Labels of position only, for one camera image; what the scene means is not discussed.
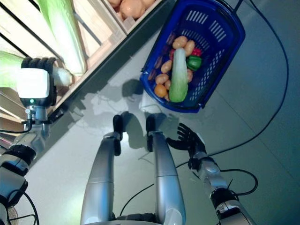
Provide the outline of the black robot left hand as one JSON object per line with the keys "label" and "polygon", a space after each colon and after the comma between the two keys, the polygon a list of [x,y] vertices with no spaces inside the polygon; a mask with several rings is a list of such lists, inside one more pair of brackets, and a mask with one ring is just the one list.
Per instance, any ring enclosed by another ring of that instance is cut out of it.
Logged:
{"label": "black robot left hand", "polygon": [[54,84],[53,65],[56,59],[31,58],[22,60],[21,68],[17,71],[17,93],[24,107],[54,106],[57,90]]}

